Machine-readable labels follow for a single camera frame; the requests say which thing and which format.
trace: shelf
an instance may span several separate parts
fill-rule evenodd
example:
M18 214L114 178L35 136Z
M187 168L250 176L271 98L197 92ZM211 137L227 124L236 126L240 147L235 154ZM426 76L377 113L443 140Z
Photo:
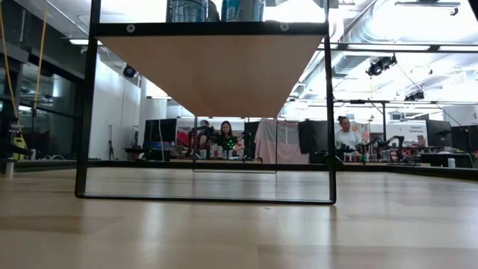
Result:
M95 32L114 54L198 117L276 117L326 25L98 24Z

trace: yellow rope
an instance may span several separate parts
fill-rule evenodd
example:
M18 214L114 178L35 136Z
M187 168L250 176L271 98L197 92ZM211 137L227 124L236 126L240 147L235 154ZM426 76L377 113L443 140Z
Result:
M48 19L48 0L45 0L45 15L43 17L42 43L40 45L40 59L38 61L37 89L35 90L34 110L37 110L38 90L40 89L40 75L43 62L43 47L45 45L46 20Z
M7 41L5 40L5 28L3 25L3 10L1 9L1 4L0 4L0 27L1 27L1 35L2 35L2 43L3 43L3 55L5 59L5 69L7 70L7 81L8 81L8 88L10 89L10 97L12 99L12 107L13 107L13 112L15 113L15 118L18 121L18 112L16 111L16 105L15 105L15 95L13 94L13 87L12 87L12 79L10 77L10 67L8 65L8 54L7 54Z
M38 90L40 89L40 74L42 69L42 61L43 61L43 47L45 44L45 33L46 33L46 20L48 19L48 0L45 0L45 16L43 18L43 33L42 33L42 42L40 45L40 61L38 63L38 76L37 76L37 89L35 90L35 102L34 102L34 110L37 109L37 99L38 99ZM19 124L19 116L18 111L16 110L16 103L15 103L15 95L13 94L13 87L12 87L12 80L10 77L10 65L8 64L8 53L7 53L7 41L5 36L5 27L3 23L3 10L1 8L0 2L0 27L1 27L1 35L2 35L2 45L3 45L3 52L4 52L4 60L5 60L5 69L7 71L7 81L8 81L8 88L10 90L10 98L12 101L13 113L15 114L16 123ZM20 136L23 141L22 130L20 129Z

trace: bottle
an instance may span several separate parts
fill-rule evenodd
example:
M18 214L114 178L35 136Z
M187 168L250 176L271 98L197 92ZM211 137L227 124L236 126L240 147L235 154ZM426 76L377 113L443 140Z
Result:
M456 167L454 158L448 158L448 167L450 167L450 168L455 168Z
M208 0L171 0L171 22L205 22Z
M265 0L223 0L223 22L262 22Z

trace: person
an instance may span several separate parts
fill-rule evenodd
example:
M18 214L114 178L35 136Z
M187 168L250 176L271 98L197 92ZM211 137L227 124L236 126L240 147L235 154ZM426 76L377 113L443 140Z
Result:
M232 135L232 128L231 128L231 123L227 120L223 121L223 123L221 123L221 131L220 131L220 138L221 138L221 141L222 141L222 146L225 146L224 144L226 144L226 141L229 139L229 138L233 138L234 136ZM238 150L241 150L241 149L244 149L245 146L244 146L244 143L243 141L238 141L233 147L232 147L232 151L235 151L237 152Z
M338 123L341 129L335 133L335 148L340 149L342 144L351 149L356 149L356 146L361 143L359 134L350 129L350 121L347 117L338 117Z
M199 122L199 127L210 127L210 123L209 121L207 120L201 120ZM198 150L201 150L201 149L209 149L209 146L211 145L211 142L209 141L209 139L205 136L205 135L200 135L199 136L199 148Z

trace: robotic arm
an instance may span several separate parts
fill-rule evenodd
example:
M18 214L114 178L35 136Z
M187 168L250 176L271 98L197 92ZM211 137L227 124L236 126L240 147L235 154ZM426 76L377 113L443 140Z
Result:
M197 136L195 141L193 142L192 138L193 135L196 134L197 131L202 131L200 132ZM214 139L214 127L213 126L201 126L197 128L192 128L188 133L187 133L187 139L188 139L188 147L187 147L187 152L186 156L190 156L192 152L193 146L198 147L199 145L199 140L201 139L202 136L206 136L206 143L209 142L209 140Z
M240 134L231 137L227 139L226 141L223 141L223 145L226 150L231 150L235 144L237 144L239 141L245 140L248 138L251 134L247 132L241 132Z
M375 138L372 141L370 141L369 143L361 144L361 145L357 146L357 149L360 148L361 153L363 153L363 152L366 152L368 150L368 148L370 146L374 145L375 143L377 143L377 149L386 149L386 148L388 148L388 145L395 139L398 139L397 157L398 157L399 160L401 160L401 159L403 159L402 148L403 148L403 141L405 140L405 137L401 136L401 135L394 135L393 137L390 137L390 139L388 139L387 141L382 141L382 139L380 139L380 138Z

